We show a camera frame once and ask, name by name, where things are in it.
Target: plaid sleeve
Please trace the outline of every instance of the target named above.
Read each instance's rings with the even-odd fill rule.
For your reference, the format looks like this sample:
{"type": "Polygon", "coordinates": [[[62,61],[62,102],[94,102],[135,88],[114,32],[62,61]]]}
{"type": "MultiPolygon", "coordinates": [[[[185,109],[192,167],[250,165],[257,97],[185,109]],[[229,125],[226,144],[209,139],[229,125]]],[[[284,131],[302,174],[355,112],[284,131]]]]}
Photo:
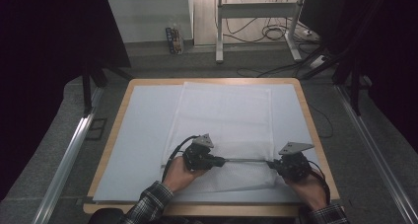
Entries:
{"type": "Polygon", "coordinates": [[[309,213],[309,217],[315,224],[346,224],[350,223],[339,204],[331,204],[318,211],[309,213]]]}
{"type": "Polygon", "coordinates": [[[154,182],[141,193],[141,197],[119,221],[119,223],[138,224],[159,219],[164,207],[173,198],[173,193],[160,182],[154,182]]]}

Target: gray carpet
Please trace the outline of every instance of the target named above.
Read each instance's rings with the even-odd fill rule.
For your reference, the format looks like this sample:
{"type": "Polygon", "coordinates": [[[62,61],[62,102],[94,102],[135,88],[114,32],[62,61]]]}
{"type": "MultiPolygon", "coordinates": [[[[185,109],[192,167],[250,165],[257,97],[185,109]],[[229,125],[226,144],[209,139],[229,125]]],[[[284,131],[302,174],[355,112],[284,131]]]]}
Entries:
{"type": "MultiPolygon", "coordinates": [[[[221,65],[215,63],[215,53],[211,47],[190,48],[184,55],[169,55],[158,50],[148,52],[147,55],[130,55],[132,68],[124,71],[137,78],[242,77],[243,74],[254,77],[260,72],[292,63],[290,52],[283,45],[227,47],[225,62],[221,65]],[[239,68],[256,71],[237,71],[239,68]]],[[[300,74],[307,70],[308,67],[301,69],[300,74]]],[[[333,69],[329,69],[311,80],[303,81],[302,85],[347,216],[352,223],[403,223],[402,216],[331,84],[332,72],[333,69]]],[[[88,201],[85,196],[128,84],[109,71],[105,73],[109,82],[95,117],[106,119],[104,133],[100,137],[96,130],[89,132],[90,140],[83,143],[49,223],[87,223],[90,218],[90,215],[83,212],[83,202],[88,201]]],[[[291,77],[293,73],[290,70],[266,76],[291,77]]],[[[80,79],[76,79],[67,85],[64,101],[54,123],[27,168],[1,202],[0,223],[31,223],[34,219],[81,118],[83,97],[80,82],[80,79]]],[[[360,106],[363,120],[417,206],[417,154],[374,106],[367,92],[362,92],[360,106]]]]}

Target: wall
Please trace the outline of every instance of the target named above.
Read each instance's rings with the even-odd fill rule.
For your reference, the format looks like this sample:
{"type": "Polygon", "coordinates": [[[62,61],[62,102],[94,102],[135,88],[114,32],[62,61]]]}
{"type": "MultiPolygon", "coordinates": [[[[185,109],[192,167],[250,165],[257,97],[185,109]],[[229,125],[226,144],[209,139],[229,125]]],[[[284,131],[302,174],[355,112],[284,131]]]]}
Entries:
{"type": "Polygon", "coordinates": [[[108,0],[123,42],[167,40],[170,22],[192,39],[192,0],[108,0]]]}

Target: gray strip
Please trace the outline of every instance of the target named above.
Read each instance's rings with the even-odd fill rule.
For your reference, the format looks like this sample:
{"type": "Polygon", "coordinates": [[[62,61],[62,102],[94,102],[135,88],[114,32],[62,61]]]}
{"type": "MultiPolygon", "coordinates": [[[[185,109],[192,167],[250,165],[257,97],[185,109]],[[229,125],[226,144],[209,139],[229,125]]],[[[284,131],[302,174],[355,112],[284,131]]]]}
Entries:
{"type": "Polygon", "coordinates": [[[77,129],[73,135],[73,138],[68,145],[68,148],[59,164],[59,167],[43,197],[42,203],[40,204],[35,218],[32,223],[48,223],[49,218],[55,208],[56,202],[58,201],[59,195],[67,182],[67,178],[70,175],[73,164],[77,158],[80,147],[86,137],[87,131],[89,130],[90,123],[95,116],[99,100],[102,97],[104,89],[96,88],[92,96],[92,111],[86,118],[82,118],[77,126],[77,129]]]}
{"type": "Polygon", "coordinates": [[[360,116],[357,116],[356,113],[352,110],[349,103],[349,96],[345,87],[335,86],[335,89],[339,93],[341,101],[346,111],[353,120],[354,125],[356,126],[357,131],[359,132],[363,140],[363,143],[365,144],[366,149],[369,152],[369,155],[371,156],[373,162],[375,163],[375,166],[381,174],[384,184],[386,185],[393,200],[399,208],[400,213],[405,219],[405,223],[418,223],[418,216],[415,211],[415,208],[413,207],[402,185],[397,180],[389,165],[387,164],[386,160],[384,159],[382,152],[378,147],[378,144],[376,144],[367,126],[363,123],[362,118],[360,116]]]}

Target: plaid shirt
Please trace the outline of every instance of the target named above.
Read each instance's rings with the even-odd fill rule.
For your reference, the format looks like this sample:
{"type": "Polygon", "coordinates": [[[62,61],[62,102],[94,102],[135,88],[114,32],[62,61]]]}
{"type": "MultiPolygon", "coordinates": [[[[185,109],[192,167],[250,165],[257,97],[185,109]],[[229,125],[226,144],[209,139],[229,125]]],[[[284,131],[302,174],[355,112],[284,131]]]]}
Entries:
{"type": "MultiPolygon", "coordinates": [[[[138,203],[133,206],[119,221],[122,224],[141,224],[159,220],[160,223],[198,224],[189,222],[182,217],[162,217],[164,207],[174,194],[162,183],[154,182],[141,193],[138,203]]],[[[344,211],[338,204],[329,205],[321,210],[309,213],[315,224],[346,224],[349,223],[344,211]]]]}

